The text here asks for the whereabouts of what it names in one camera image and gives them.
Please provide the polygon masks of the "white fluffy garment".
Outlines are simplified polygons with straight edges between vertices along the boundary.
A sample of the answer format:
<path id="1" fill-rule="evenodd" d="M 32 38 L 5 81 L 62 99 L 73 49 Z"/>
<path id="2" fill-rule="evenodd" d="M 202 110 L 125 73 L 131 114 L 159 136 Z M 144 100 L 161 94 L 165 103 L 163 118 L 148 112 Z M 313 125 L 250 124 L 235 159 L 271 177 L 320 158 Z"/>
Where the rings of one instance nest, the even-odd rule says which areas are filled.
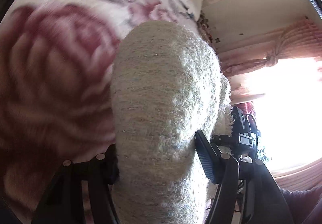
<path id="1" fill-rule="evenodd" d="M 121 42 L 111 101 L 121 223 L 202 223 L 208 179 L 194 134 L 211 137 L 229 102 L 215 51 L 194 32 L 148 21 Z"/>

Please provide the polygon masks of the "pink window curtain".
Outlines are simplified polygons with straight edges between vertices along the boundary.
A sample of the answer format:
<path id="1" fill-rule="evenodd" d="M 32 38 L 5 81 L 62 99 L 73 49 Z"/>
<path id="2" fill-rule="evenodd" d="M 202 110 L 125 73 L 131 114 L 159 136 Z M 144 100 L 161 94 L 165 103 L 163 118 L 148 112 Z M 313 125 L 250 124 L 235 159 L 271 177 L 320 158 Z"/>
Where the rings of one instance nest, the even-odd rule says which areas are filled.
<path id="1" fill-rule="evenodd" d="M 304 17 L 287 27 L 231 43 L 222 48 L 218 57 L 223 74 L 230 80 L 231 103 L 250 102 L 264 94 L 252 93 L 244 86 L 243 79 L 232 78 L 273 67 L 279 60 L 321 60 L 321 28 Z"/>

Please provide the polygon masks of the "floral plush blanket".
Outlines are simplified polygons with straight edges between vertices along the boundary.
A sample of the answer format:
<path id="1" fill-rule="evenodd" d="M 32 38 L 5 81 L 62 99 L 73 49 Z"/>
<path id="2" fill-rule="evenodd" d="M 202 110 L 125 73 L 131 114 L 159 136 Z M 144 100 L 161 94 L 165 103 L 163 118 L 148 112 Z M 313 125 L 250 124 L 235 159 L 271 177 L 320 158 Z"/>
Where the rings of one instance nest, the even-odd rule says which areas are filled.
<path id="1" fill-rule="evenodd" d="M 1 193 L 23 223 L 65 160 L 114 141 L 112 63 L 137 25 L 196 31 L 179 0 L 15 0 L 1 23 Z"/>

